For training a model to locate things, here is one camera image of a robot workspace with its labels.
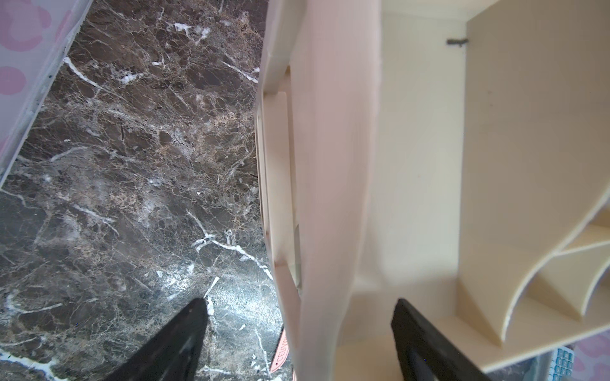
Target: cream wooden shelf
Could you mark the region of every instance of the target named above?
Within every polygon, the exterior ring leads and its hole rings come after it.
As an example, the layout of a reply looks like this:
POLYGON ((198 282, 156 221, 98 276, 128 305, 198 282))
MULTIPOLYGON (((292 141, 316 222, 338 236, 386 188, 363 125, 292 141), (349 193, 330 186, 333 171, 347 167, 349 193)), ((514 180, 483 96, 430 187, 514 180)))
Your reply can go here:
POLYGON ((270 0, 266 28, 261 212, 300 380, 401 379, 399 297, 485 371, 610 327, 609 2, 270 0))

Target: pink spot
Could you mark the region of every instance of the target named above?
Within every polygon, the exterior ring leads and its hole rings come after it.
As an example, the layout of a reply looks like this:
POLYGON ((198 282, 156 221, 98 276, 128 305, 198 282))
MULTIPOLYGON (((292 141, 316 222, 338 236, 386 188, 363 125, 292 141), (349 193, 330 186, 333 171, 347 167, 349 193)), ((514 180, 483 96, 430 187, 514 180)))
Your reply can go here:
POLYGON ((597 363, 593 367, 594 374, 589 381, 608 381, 610 380, 610 365, 597 363))
POLYGON ((582 372, 585 368, 586 366, 584 365, 583 361, 579 357, 576 357, 574 359, 574 371, 582 372))
POLYGON ((51 26, 51 14, 31 0, 0 0, 0 45, 25 52, 43 40, 43 29, 51 26))
POLYGON ((576 346, 586 356, 598 358, 601 355, 610 355, 610 339, 603 335, 595 335, 579 341, 576 346))
POLYGON ((62 34, 63 34, 63 30, 66 28, 66 24, 68 24, 68 21, 70 20, 70 16, 72 15, 72 11, 69 10, 66 12, 66 14, 63 16, 62 22, 59 24, 59 26, 57 27, 57 32, 55 32, 55 41, 59 40, 60 38, 62 38, 62 34))
POLYGON ((13 95, 26 86, 26 76, 18 68, 3 66, 0 68, 0 94, 13 95))

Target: pink polka dot fabric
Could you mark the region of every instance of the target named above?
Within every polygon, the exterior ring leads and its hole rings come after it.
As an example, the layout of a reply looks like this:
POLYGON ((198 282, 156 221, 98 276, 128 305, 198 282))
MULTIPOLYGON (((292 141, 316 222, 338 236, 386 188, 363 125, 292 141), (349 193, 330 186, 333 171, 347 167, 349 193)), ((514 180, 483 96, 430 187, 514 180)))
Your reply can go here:
POLYGON ((0 0, 0 186, 92 0, 0 0))
POLYGON ((610 381, 610 330, 577 342, 572 377, 579 381, 610 381))

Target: curved shelf divider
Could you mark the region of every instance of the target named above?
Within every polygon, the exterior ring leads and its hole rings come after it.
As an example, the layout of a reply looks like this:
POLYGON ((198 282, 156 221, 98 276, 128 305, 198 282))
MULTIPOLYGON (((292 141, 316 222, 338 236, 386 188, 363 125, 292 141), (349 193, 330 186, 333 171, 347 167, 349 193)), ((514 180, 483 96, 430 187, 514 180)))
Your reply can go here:
POLYGON ((582 321, 524 296, 515 307, 501 347, 457 316, 433 323, 481 370, 491 372, 610 329, 610 288, 597 287, 582 321))
POLYGON ((533 278, 527 296, 581 320, 589 299, 610 266, 610 246, 600 246, 551 259, 533 278))
POLYGON ((574 254, 607 244, 610 244, 610 227, 589 224, 557 255, 574 254))
POLYGON ((610 194, 610 76, 599 70, 610 55, 595 53, 595 66, 585 65, 579 57, 590 49, 575 39, 603 35, 610 43, 610 24, 600 2, 587 4, 537 19, 523 12, 528 0, 498 1, 467 23, 475 42, 466 55, 459 250, 466 297, 457 313, 496 344, 506 344, 529 281, 610 194), (551 44, 557 38, 575 45, 568 53, 551 44), (583 77, 566 79, 574 68, 583 77), (574 103, 565 94, 576 88, 582 96, 574 103))

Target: dark marble floor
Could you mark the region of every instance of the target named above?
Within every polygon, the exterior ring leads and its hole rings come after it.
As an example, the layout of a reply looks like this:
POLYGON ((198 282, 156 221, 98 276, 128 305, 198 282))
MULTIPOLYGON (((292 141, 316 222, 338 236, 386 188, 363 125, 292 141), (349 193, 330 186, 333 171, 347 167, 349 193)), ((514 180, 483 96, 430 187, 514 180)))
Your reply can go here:
POLYGON ((207 295, 197 379, 290 379, 267 370, 282 320, 254 152, 266 8, 94 0, 0 193, 0 360, 34 361, 0 361, 0 378, 99 380, 207 295))

